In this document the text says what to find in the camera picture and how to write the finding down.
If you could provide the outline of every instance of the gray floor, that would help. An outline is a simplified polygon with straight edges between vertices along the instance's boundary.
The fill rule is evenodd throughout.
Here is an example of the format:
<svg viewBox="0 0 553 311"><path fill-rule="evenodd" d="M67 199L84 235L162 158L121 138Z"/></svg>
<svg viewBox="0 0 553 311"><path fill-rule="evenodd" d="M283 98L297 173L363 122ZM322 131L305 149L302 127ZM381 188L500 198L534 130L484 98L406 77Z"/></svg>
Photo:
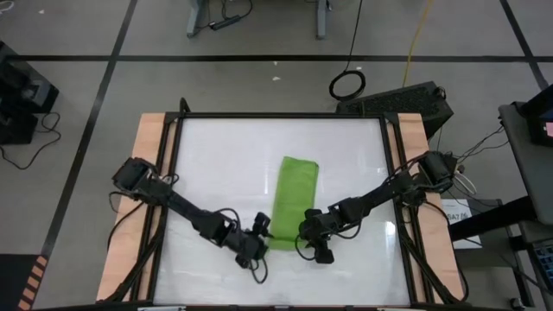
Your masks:
<svg viewBox="0 0 553 311"><path fill-rule="evenodd" d="M336 54L349 51L358 1L333 1L325 41L315 40L315 7L302 0L253 0L251 15L228 29L185 34L186 0L138 0L121 50L122 55ZM0 40L19 54L110 55L130 0L16 1L0 16ZM406 55L422 14L423 0L365 1L354 53ZM534 55L553 55L550 40L553 1L510 0ZM247 9L235 0L229 10ZM211 15L219 19L220 4ZM431 9L415 55L523 56L505 12L497 0L440 0ZM60 199L86 120L99 91L106 62L43 61L32 65L60 88L54 107L62 116L62 140L46 149L27 171L0 162L3 202L0 252L41 251ZM111 176L130 154L141 113L177 109L186 97L193 111L333 111L328 83L344 62L142 62L115 66L60 235L41 285L35 308L92 303L96 297L105 242L115 219L107 204ZM365 94L401 86L405 63L354 62L367 77ZM553 80L553 64L540 63ZM455 115L443 128L440 150L462 153L499 127L497 108L539 92L524 62L416 62L409 84L433 80L447 90ZM355 81L338 87L352 91ZM29 146L7 149L25 162L48 135ZM497 135L487 143L506 140ZM431 146L436 148L433 139ZM466 161L467 176L479 197L516 199L525 190L509 147L489 150ZM35 177L44 175L48 182ZM517 296L512 272L504 268L467 269L471 296L480 306L506 307Z"/></svg>

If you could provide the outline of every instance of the black floor line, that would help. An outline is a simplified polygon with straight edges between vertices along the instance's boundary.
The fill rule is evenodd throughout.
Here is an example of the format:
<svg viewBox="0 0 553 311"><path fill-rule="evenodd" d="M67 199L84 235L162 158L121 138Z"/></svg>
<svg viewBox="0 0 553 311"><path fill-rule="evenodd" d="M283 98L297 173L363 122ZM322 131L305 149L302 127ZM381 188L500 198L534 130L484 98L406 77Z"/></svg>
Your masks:
<svg viewBox="0 0 553 311"><path fill-rule="evenodd" d="M102 108L102 104L104 103L104 97L107 93L107 89L111 81L111 76L113 75L113 71L117 63L117 56L121 52L124 38L127 34L127 30L129 29L130 20L132 19L132 15L137 6L137 1L138 0L130 0L127 13L125 14L123 20L123 24L121 26L121 29L119 30L118 38L115 42L115 46L113 47L113 51L111 52L109 63L107 64L107 67L105 69L104 78L102 79L102 82L100 82L96 99L94 99L94 105L92 106L90 115L88 117L88 120L86 121L85 130L83 131L82 138L80 139L77 154L73 159L73 164L71 166L71 170L69 171L69 176L67 177L65 186L63 187L63 191L61 192L60 201L58 202L54 218L52 219L52 223L50 224L50 228L48 229L46 240L44 241L44 245L42 246L41 254L43 256L50 257L55 246L55 241L60 233L61 224L65 217L67 207L69 205L69 200L71 199L71 196L73 194L75 183L77 182L77 178L79 177L80 168L85 159L86 150L88 149L88 144L90 143L92 132L94 131L94 126L96 125L96 121L98 120L100 109Z"/></svg>
<svg viewBox="0 0 553 311"><path fill-rule="evenodd" d="M503 7L503 10L507 15L507 19L511 24L512 31L515 33L515 36L517 37L517 40L518 40L518 44L520 44L520 47L524 52L524 56L526 56L526 58L528 59L528 64L530 65L530 69L534 74L534 78L536 79L537 85L540 87L540 89L544 90L549 84L547 83L547 80L545 80L545 77L543 76L542 71L539 69L539 66L537 65L536 58L534 57L534 54L530 50L530 45L528 45L528 41L526 41L526 38L524 38L522 29L518 25L517 18L512 12L511 5L509 5L507 0L499 0L499 2L501 3L501 7Z"/></svg>
<svg viewBox="0 0 553 311"><path fill-rule="evenodd" d="M116 61L136 62L212 62L212 61L347 61L348 55L118 55ZM20 61L109 61L108 55L16 55L10 60ZM553 56L538 56L535 61L553 62ZM353 55L352 61L405 62L406 55ZM511 63L529 62L527 56L453 56L415 55L413 62L438 63Z"/></svg>

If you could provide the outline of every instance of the black metal frame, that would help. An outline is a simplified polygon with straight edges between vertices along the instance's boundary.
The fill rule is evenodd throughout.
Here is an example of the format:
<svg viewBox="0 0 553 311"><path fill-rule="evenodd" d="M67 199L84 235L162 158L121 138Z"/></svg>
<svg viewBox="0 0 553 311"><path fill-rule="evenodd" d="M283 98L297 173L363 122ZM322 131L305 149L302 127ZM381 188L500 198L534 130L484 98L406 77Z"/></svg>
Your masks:
<svg viewBox="0 0 553 311"><path fill-rule="evenodd" d="M176 158L178 156L179 147L180 147L180 141L181 141L181 132L182 132L182 126L184 119L186 118L305 118L305 119L359 119L359 118L372 118L377 119L380 123L380 129L382 132L382 140L384 145L384 152L385 152L385 158L387 162L387 168L389 174L392 174L394 171L394 165L393 165L393 158L391 156L391 143L390 139L388 137L388 129L387 129L387 122L390 122L393 129L394 129L394 135L396 138L396 145L397 150L399 153L399 159L400 164L405 163L407 160L405 159L405 153L404 153L404 146L403 146L403 139L401 136L401 130L399 128L399 123L397 121L397 114L390 114L390 113L369 113L364 115L355 115L355 114L334 114L334 113L319 113L319 112L299 112L299 113L281 113L281 112L190 112L188 109L188 105L186 105L186 102L181 101L181 111L179 112L167 112L165 114L165 119L163 122L163 129L162 129L162 136L160 141L160 147L158 150L157 160L156 160L156 166L158 170L161 172L162 170L162 163L163 158L166 153L167 149L167 143L168 143L168 134L170 131L171 124L176 121L176 129L175 129L175 135L174 135L174 141L173 141L173 148L171 151L171 157L169 160L169 166L168 166L168 175L172 175L175 173L176 168ZM398 202L394 201L394 212L396 214L396 222L397 224L402 224L405 222L403 217L403 206L400 206ZM148 206L148 211L146 214L146 219L144 221L144 227L143 227L143 233L142 233L142 240L141 240L141 250L139 251L139 255L142 254L143 247L148 243L149 236L151 232L151 225L152 225L152 219L154 217L154 210L155 206ZM160 221L159 225L163 225L163 230L165 231L165 224L168 217L168 209L166 207L160 207L161 215L160 215ZM414 232L414 241L416 242L417 248L422 251L422 254L424 254L424 248L423 248L423 241L422 236L420 233L420 226L418 224L418 217L416 216L414 211L411 211L411 224L413 225L413 232ZM157 247L156 251L153 255L153 263L149 279L149 287L148 287L148 294L146 296L146 299L148 301L152 301L154 299L154 293L156 290L156 280L157 280L157 273L159 270L159 264L161 261L161 254L162 254L162 245L163 242L160 243L160 245ZM400 249L402 253L402 259L404 262L404 272L405 272L405 281L407 284L407 290L410 298L410 303L418 303L416 298L416 291L415 291L415 284L414 284L414 276L413 276L413 269L411 266L411 260L410 260L410 254L405 249L405 247L400 244ZM140 287L140 279L133 284L133 288L131 291L130 299L132 301L135 301L138 296L138 291ZM429 280L426 276L423 275L423 289L425 292L425 298L427 301L434 301L433 296L433 290L429 284Z"/></svg>

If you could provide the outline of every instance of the green towel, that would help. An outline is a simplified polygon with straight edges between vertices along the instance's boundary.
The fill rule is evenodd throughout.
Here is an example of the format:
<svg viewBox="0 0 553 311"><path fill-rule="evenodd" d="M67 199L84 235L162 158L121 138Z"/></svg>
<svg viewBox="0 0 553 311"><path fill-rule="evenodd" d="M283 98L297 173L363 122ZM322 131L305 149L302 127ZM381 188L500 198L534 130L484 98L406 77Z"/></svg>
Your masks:
<svg viewBox="0 0 553 311"><path fill-rule="evenodd" d="M319 166L312 161L285 156L276 185L275 204L270 222L272 250L292 251L304 212L313 208Z"/></svg>

